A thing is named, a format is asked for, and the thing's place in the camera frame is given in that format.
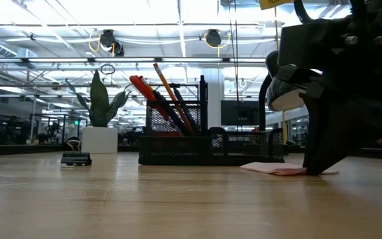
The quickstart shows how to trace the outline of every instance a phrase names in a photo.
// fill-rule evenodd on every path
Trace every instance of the yellow tag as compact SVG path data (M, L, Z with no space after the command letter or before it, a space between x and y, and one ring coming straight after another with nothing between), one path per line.
M260 0L260 8L262 10L270 9L284 3L290 3L294 0Z

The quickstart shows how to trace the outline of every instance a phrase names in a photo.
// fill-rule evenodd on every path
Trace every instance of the plant leaf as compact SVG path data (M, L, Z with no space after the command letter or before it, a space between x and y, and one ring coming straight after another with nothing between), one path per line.
M113 101L110 103L110 108L106 113L107 121L113 119L116 116L118 109L126 104L128 95L129 93L126 95L126 92L123 91L114 97Z
M107 89L99 78L98 70L95 70L91 83L91 111L92 125L94 127L107 127L106 113L109 107Z
M73 91L73 93L76 94L76 97L78 98L79 103L80 103L83 107L85 107L88 111L90 111L90 108L88 107L88 105L87 105L85 99L84 99L81 95L79 95L78 93L76 93L76 90L75 90L74 86L71 85L71 83L69 83L67 80L66 80L66 83L67 83L67 85L69 85L69 89L70 89L71 91Z
M95 108L107 111L109 109L109 96L107 89L99 78L98 70L95 70L91 83L91 103Z

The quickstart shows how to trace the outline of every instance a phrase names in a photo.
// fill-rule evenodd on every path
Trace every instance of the wooden table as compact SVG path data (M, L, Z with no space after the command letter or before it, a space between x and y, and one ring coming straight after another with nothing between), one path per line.
M137 153L68 169L61 155L0 156L0 238L382 238L382 159L277 177L139 166Z

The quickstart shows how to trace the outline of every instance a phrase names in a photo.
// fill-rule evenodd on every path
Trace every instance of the white pillar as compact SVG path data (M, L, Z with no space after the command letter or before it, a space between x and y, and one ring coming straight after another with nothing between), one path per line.
M220 101L224 97L224 78L221 68L202 69L208 83L208 128L220 127Z

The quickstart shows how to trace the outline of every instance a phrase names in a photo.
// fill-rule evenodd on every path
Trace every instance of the white planter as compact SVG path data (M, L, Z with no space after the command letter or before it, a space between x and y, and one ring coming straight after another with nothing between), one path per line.
M82 153L117 153L117 129L86 127L82 131Z

